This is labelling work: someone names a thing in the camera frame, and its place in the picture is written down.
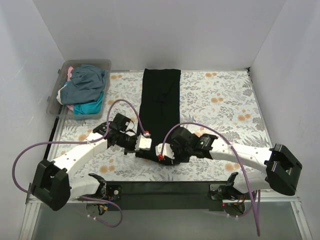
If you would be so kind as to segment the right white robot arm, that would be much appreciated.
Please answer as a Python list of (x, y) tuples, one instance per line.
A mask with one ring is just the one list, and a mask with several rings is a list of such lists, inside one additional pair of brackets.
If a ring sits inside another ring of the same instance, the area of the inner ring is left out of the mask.
[(227, 144), (222, 137), (213, 134), (197, 136), (184, 127), (173, 131), (171, 144), (166, 150), (174, 163), (187, 163), (190, 157), (223, 160), (252, 168), (249, 173), (235, 172), (220, 187), (224, 198), (237, 199), (248, 189), (274, 190), (293, 196), (296, 193), (303, 165), (283, 144), (272, 148), (253, 147), (239, 143)]

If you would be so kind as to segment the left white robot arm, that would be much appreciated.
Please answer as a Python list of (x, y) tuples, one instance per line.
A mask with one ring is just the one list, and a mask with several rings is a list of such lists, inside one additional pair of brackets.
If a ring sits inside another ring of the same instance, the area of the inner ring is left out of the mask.
[(103, 177), (95, 173), (78, 179), (73, 179), (73, 176), (87, 162), (111, 146), (122, 147), (125, 153), (137, 151), (143, 135), (127, 129), (130, 121), (118, 113), (112, 121), (94, 128), (84, 144), (78, 144), (51, 161), (42, 160), (35, 171), (31, 194), (54, 211), (60, 210), (69, 199), (81, 196), (95, 200), (106, 198), (107, 182)]

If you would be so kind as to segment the black t-shirt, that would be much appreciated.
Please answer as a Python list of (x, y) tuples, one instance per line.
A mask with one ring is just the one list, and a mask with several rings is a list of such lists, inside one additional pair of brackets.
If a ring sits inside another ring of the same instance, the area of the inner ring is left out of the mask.
[(149, 151), (141, 151), (135, 157), (151, 160), (161, 165), (171, 165), (171, 160), (159, 160), (156, 146), (161, 144), (168, 131), (180, 123), (179, 69), (145, 69), (142, 78), (139, 118), (143, 128), (150, 133)]

